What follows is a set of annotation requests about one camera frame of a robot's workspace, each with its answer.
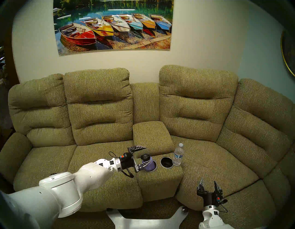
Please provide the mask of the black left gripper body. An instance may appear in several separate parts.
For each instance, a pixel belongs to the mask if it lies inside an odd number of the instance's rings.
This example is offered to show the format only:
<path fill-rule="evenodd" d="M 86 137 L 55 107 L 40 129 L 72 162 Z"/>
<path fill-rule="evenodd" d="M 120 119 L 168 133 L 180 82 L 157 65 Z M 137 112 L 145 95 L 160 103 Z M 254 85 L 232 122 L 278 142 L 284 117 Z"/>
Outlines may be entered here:
<path fill-rule="evenodd" d="M 129 169 L 131 167 L 133 167 L 135 171 L 138 171 L 133 154 L 134 153 L 124 153 L 122 156 L 120 156 L 120 171 Z"/>

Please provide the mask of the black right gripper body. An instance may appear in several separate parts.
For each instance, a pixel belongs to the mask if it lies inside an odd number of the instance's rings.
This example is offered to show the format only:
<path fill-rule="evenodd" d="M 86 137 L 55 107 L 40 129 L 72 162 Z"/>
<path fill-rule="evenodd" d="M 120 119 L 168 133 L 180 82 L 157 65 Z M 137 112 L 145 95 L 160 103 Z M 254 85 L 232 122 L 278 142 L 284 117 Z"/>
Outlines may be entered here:
<path fill-rule="evenodd" d="M 219 206 L 223 200 L 223 190 L 214 192 L 197 190 L 197 195 L 203 199 L 204 206 Z"/>

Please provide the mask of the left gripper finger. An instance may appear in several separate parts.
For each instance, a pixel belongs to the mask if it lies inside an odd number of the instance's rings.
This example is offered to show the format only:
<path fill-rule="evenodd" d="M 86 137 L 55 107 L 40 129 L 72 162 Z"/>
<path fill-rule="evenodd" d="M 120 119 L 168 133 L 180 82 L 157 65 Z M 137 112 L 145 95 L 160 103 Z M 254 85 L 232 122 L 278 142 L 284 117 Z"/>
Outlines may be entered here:
<path fill-rule="evenodd" d="M 141 151 L 144 149 L 146 149 L 146 147 L 144 147 L 144 146 L 132 146 L 132 147 L 128 148 L 128 152 L 133 154 L 134 152 Z"/>
<path fill-rule="evenodd" d="M 144 161 L 143 163 L 141 164 L 136 164 L 136 172 L 139 172 L 141 170 L 144 170 L 145 167 L 147 167 L 150 163 L 152 163 L 153 160 L 150 159 L 150 160 L 147 160 L 147 161 Z"/>

